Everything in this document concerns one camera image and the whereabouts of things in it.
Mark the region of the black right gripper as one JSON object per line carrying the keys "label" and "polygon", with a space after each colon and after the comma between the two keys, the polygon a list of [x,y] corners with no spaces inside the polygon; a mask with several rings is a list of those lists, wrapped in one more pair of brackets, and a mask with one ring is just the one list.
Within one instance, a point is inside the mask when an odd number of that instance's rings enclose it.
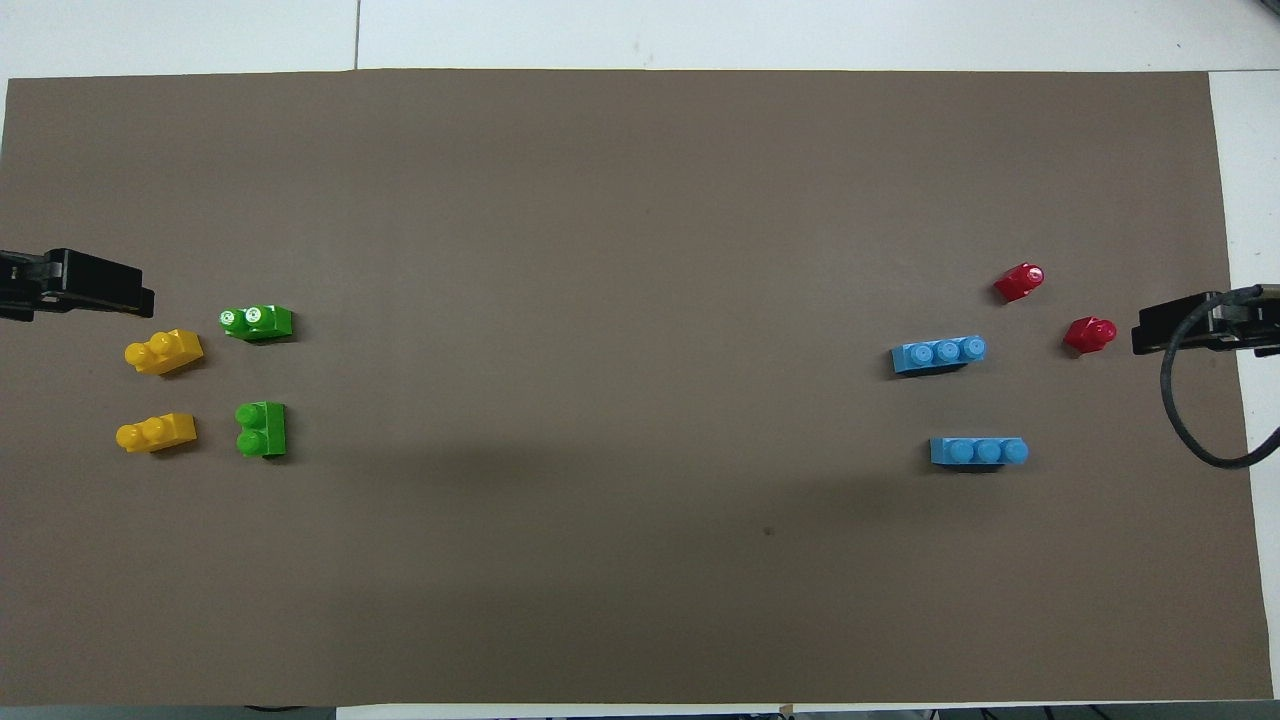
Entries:
{"label": "black right gripper", "polygon": [[[1143,307],[1132,329],[1134,355],[1165,351],[1174,331],[1201,304],[1216,293],[1193,293]],[[1219,305],[1199,316],[1180,342],[1180,348],[1240,351],[1254,356],[1279,355],[1279,288],[1238,288],[1217,296]]]}

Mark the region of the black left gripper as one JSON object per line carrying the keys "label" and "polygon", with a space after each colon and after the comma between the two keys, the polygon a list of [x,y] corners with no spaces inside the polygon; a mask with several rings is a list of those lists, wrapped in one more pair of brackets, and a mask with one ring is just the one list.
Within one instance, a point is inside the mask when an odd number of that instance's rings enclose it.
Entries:
{"label": "black left gripper", "polygon": [[108,313],[152,311],[155,292],[142,288],[142,270],[70,249],[44,255],[1,251],[1,318],[32,322],[42,302],[40,273],[49,264],[46,307]]}

